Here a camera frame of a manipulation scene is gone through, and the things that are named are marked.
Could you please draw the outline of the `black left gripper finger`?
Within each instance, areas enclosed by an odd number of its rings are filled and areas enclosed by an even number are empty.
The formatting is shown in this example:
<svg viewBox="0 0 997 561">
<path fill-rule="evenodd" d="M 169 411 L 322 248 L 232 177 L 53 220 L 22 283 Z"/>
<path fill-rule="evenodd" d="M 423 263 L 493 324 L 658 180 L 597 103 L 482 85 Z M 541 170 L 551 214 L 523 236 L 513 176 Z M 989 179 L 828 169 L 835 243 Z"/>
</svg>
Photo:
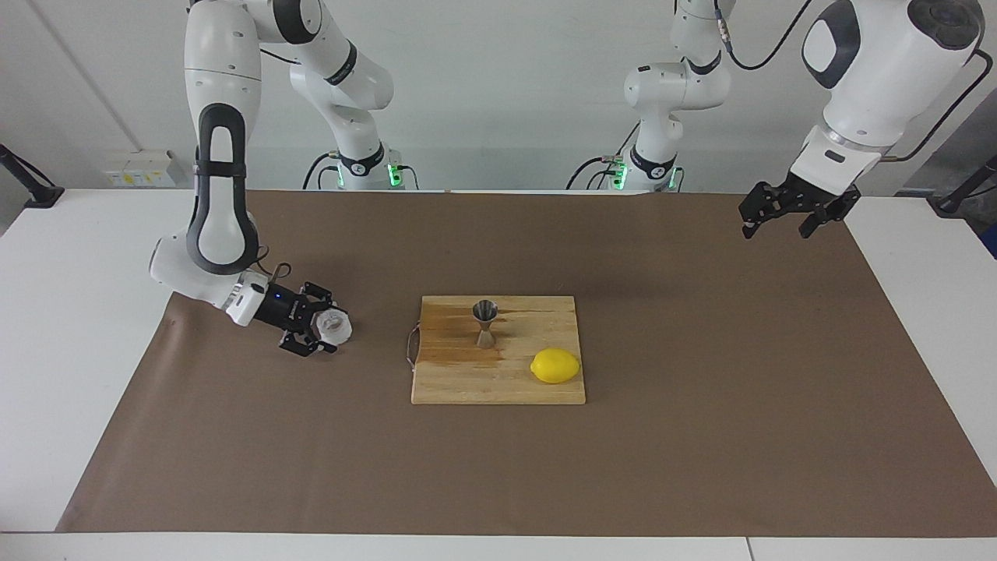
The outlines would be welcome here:
<svg viewBox="0 0 997 561">
<path fill-rule="evenodd" d="M 811 238 L 815 231 L 830 221 L 841 221 L 841 205 L 838 199 L 833 201 L 818 203 L 810 202 L 804 205 L 807 217 L 798 228 L 798 233 L 803 239 Z"/>
<path fill-rule="evenodd" d="M 769 182 L 757 182 L 754 188 L 745 195 L 738 205 L 738 212 L 743 220 L 742 233 L 745 239 L 751 239 L 766 221 L 779 219 L 782 210 L 782 185 L 772 185 Z"/>
</svg>

